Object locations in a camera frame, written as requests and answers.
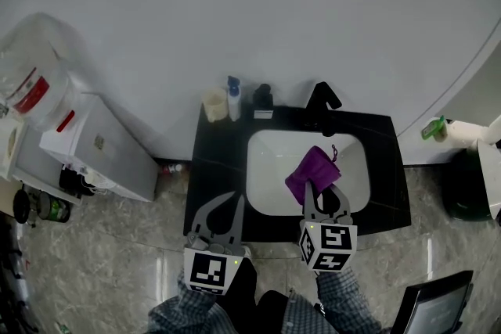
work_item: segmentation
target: white sink basin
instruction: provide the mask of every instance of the white sink basin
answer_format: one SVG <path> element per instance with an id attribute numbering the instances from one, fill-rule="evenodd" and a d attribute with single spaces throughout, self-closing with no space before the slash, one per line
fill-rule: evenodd
<path id="1" fill-rule="evenodd" d="M 334 184 L 348 197 L 352 213 L 363 209 L 370 197 L 369 173 L 366 154 L 356 137 L 271 130 L 256 132 L 247 146 L 247 198 L 253 208 L 270 216 L 302 215 L 302 205 L 285 179 L 314 145 L 332 158 L 332 144 L 337 148 L 336 165 L 341 170 L 341 178 Z"/>

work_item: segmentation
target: white marker cube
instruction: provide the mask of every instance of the white marker cube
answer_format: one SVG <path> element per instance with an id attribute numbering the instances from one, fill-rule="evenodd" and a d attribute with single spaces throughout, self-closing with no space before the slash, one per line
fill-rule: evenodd
<path id="1" fill-rule="evenodd" d="M 192 291 L 225 295 L 243 257 L 185 248 L 185 284 Z"/>
<path id="2" fill-rule="evenodd" d="M 305 221 L 299 247 L 308 269 L 343 271 L 357 250 L 357 226 Z"/>

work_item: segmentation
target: purple cloth bag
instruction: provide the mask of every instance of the purple cloth bag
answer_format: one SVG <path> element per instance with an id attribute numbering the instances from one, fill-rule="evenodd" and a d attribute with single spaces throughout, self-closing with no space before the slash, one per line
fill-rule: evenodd
<path id="1" fill-rule="evenodd" d="M 311 180 L 321 192 L 341 176 L 336 164 L 318 146 L 313 146 L 297 169 L 285 179 L 285 184 L 300 205 L 305 204 L 306 181 Z"/>

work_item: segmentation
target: black pants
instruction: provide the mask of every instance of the black pants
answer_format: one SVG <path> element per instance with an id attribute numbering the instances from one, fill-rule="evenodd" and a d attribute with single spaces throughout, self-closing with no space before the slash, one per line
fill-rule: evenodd
<path id="1" fill-rule="evenodd" d="M 226 295 L 218 296 L 218 304 L 231 319 L 239 334 L 248 332 L 280 333 L 288 298 L 268 291 L 256 305 L 254 294 L 258 273 L 251 261 L 243 259 Z"/>

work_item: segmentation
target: plaid shirt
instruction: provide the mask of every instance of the plaid shirt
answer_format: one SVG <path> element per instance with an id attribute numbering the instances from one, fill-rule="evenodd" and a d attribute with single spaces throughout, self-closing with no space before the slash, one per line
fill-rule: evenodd
<path id="1" fill-rule="evenodd" d="M 292 292 L 283 316 L 283 334 L 386 333 L 370 314 L 359 291 L 353 271 L 322 273 L 316 279 L 323 317 L 301 295 Z M 184 275 L 178 277 L 179 295 L 166 300 L 149 313 L 148 333 L 235 334 L 226 312 L 216 303 L 216 295 L 190 291 Z"/>

